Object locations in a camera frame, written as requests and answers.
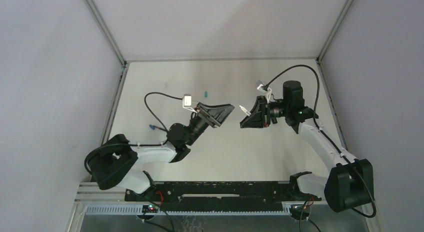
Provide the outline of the white pen blue end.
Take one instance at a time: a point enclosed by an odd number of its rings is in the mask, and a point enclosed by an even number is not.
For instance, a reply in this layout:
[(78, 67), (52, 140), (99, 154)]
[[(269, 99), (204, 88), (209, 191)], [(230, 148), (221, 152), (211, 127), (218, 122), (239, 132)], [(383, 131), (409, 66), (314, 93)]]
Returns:
[(250, 116), (251, 112), (249, 110), (247, 110), (244, 106), (239, 105), (239, 108), (247, 115)]

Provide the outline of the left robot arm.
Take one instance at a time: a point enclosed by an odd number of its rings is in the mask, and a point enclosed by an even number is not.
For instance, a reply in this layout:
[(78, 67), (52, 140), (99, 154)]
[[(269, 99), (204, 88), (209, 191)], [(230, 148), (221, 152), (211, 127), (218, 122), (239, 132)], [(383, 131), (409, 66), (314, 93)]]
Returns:
[(137, 170), (134, 166), (181, 161), (205, 130), (220, 127), (234, 108), (231, 104), (199, 102), (189, 124), (174, 123), (166, 133), (166, 140), (159, 144), (133, 143), (124, 134), (117, 134), (92, 150), (84, 159), (84, 167), (100, 190), (119, 187), (139, 195), (148, 194), (155, 190), (154, 180), (147, 171)]

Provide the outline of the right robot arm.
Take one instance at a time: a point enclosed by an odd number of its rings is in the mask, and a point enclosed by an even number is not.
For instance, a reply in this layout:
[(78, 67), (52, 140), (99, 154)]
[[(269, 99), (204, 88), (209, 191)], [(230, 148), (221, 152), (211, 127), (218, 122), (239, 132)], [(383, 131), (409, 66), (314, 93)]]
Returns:
[(310, 171), (290, 176), (296, 200), (324, 199), (334, 212), (354, 210), (371, 204), (377, 211), (374, 198), (373, 166), (367, 159), (357, 159), (343, 146), (335, 143), (314, 110), (305, 105), (299, 81), (288, 80), (282, 86), (282, 98), (270, 101), (272, 93), (256, 97), (251, 110), (241, 106), (245, 118), (242, 129), (262, 129), (283, 118), (294, 132), (316, 152), (328, 170), (318, 176)]

